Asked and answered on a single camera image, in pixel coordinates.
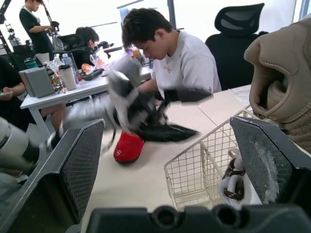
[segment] white table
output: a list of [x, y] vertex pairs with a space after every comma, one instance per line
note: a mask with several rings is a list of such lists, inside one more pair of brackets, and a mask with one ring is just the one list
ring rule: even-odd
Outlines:
[[[213, 99], [200, 104], [172, 104], [167, 110], [170, 122], [197, 130], [201, 135], [181, 143], [148, 142], [144, 145], [140, 158], [130, 166], [120, 166], [113, 158], [118, 134], [114, 146], [101, 156], [81, 232], [86, 231], [95, 208], [147, 207], [149, 211], [153, 211], [161, 205], [172, 205], [164, 165], [244, 108], [233, 95], [234, 91], [216, 93]], [[109, 132], [105, 132], [104, 144], [110, 139]]]
[[[151, 78], [152, 69], [149, 67], [143, 67], [141, 69], [141, 80]], [[77, 86], [77, 89], [67, 91], [60, 94], [53, 94], [42, 98], [27, 96], [21, 105], [21, 109], [29, 108], [39, 130], [42, 132], [42, 136], [49, 137], [50, 131], [48, 130], [39, 110], [42, 108], [50, 107], [59, 103], [66, 103], [71, 100], [78, 100], [87, 96], [104, 92], [108, 90], [108, 77], [97, 77], [92, 81], [81, 81]]]

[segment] robotic arm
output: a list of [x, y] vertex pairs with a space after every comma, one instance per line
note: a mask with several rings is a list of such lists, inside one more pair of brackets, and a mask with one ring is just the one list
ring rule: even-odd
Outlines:
[[30, 175], [45, 148], [34, 146], [25, 132], [0, 117], [0, 167]]

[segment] shoe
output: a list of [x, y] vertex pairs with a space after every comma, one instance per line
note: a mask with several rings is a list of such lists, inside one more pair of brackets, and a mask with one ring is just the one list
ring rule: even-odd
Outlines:
[[237, 210], [240, 210], [243, 205], [262, 205], [245, 173], [240, 151], [233, 148], [229, 150], [228, 155], [232, 160], [218, 186], [221, 199]]
[[134, 163], [140, 157], [144, 143], [140, 137], [122, 132], [113, 157], [119, 164]]

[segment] black t-shirt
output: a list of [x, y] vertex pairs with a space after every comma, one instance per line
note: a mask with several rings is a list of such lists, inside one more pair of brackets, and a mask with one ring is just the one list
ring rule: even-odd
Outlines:
[[37, 19], [27, 10], [21, 9], [19, 19], [28, 36], [31, 38], [34, 47], [34, 53], [47, 53], [53, 51], [53, 45], [46, 32], [30, 33], [29, 30], [34, 26], [40, 26]]
[[[0, 89], [5, 87], [14, 87], [22, 82], [19, 73], [3, 58], [0, 57]], [[20, 110], [21, 102], [17, 97], [10, 101], [0, 100], [0, 117], [8, 119], [12, 112], [17, 113]]]

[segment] hand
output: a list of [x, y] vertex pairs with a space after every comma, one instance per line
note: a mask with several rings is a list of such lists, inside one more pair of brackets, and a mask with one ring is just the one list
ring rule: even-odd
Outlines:
[[[9, 87], [5, 87], [5, 88], [3, 89], [3, 92], [4, 92], [4, 93], [12, 92], [12, 89], [9, 88]], [[12, 99], [12, 97], [13, 97], [13, 94], [10, 94], [10, 95], [6, 95], [6, 96], [0, 97], [0, 100], [1, 100], [1, 101], [10, 101], [10, 100]]]

